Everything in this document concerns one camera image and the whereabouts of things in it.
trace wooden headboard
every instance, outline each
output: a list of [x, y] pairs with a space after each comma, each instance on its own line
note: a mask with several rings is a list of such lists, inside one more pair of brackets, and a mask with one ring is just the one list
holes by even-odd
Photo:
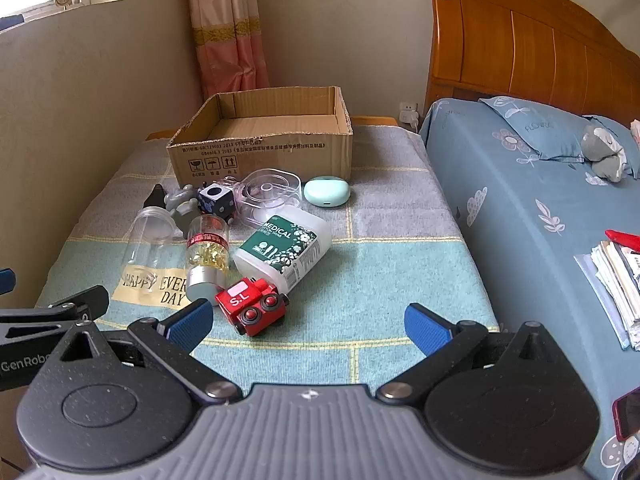
[[569, 0], [432, 1], [425, 112], [443, 97], [509, 95], [627, 127], [640, 119], [640, 57], [582, 7]]

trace red toy car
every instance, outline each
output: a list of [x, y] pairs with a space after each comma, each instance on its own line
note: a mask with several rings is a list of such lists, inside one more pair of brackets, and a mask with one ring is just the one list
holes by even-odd
[[254, 336], [285, 314], [289, 298], [264, 279], [243, 278], [216, 295], [222, 312], [236, 330]]

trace wall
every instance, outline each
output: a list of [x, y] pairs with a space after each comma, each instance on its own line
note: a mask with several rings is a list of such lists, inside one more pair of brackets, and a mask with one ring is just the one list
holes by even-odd
[[[573, 0], [640, 54], [640, 0]], [[273, 86], [339, 85], [351, 114], [422, 107], [431, 0], [258, 0]]]
[[33, 305], [133, 147], [198, 109], [190, 27], [188, 0], [121, 0], [0, 33], [0, 266], [18, 279], [0, 305]]

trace plaid blanket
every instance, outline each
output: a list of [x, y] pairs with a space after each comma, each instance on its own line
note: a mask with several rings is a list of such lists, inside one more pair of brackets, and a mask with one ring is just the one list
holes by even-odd
[[[97, 283], [110, 294], [121, 285], [128, 231], [144, 199], [157, 182], [167, 191], [177, 188], [165, 145], [140, 145], [92, 201], [51, 268], [38, 304]], [[304, 205], [330, 222], [334, 242], [290, 293], [285, 322], [248, 338], [216, 309], [213, 329], [194, 350], [194, 357], [245, 392], [254, 382], [366, 383], [374, 390], [423, 358], [404, 335], [404, 309], [413, 301], [453, 322], [495, 326], [419, 136], [394, 126], [354, 128], [350, 184], [346, 205]], [[233, 225], [232, 247], [250, 233]], [[180, 239], [171, 245], [168, 269], [184, 265], [184, 247]], [[140, 298], [112, 298], [98, 326], [124, 328], [139, 317], [162, 319], [180, 308], [175, 298], [162, 306]]]

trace white plastic container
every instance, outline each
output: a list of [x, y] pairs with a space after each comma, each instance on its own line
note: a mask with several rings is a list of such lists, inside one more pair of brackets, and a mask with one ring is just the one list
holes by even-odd
[[233, 254], [240, 274], [264, 278], [287, 294], [331, 247], [331, 226], [284, 205]]

